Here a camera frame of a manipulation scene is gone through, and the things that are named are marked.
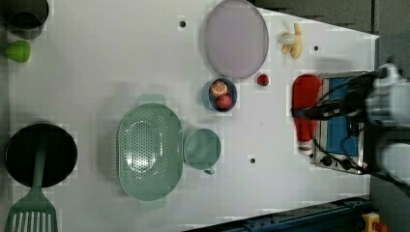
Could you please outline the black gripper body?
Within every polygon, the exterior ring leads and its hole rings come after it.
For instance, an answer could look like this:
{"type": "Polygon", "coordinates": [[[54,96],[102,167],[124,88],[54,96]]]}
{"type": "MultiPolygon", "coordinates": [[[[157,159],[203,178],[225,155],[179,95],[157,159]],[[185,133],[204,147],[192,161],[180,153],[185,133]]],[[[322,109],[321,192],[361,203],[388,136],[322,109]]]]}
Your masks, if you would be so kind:
{"type": "Polygon", "coordinates": [[[294,115],[305,116],[310,120],[330,120],[334,117],[362,117],[366,111],[366,97],[372,91],[373,78],[369,75],[359,75],[348,78],[346,82],[331,89],[321,96],[316,106],[298,110],[294,115]]]}

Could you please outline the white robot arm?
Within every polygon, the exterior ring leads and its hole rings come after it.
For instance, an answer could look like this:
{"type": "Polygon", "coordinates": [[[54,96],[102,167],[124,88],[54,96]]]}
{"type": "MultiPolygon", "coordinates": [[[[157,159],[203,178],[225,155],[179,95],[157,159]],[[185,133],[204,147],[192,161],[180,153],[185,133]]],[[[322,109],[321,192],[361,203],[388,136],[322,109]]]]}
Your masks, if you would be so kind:
{"type": "Polygon", "coordinates": [[[409,81],[374,72],[302,74],[291,89],[298,150],[316,165],[369,174],[409,191],[409,81]]]}

